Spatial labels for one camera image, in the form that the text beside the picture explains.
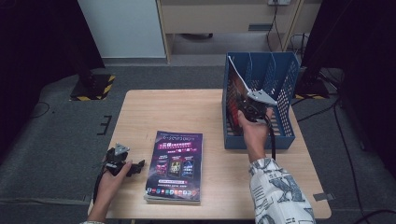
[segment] white wall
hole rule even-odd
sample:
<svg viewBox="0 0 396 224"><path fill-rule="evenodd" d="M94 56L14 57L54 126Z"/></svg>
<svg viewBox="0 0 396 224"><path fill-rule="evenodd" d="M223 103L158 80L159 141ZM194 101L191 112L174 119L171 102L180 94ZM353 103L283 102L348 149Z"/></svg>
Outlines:
<svg viewBox="0 0 396 224"><path fill-rule="evenodd" d="M78 0L102 58L165 58L155 0Z"/></svg>

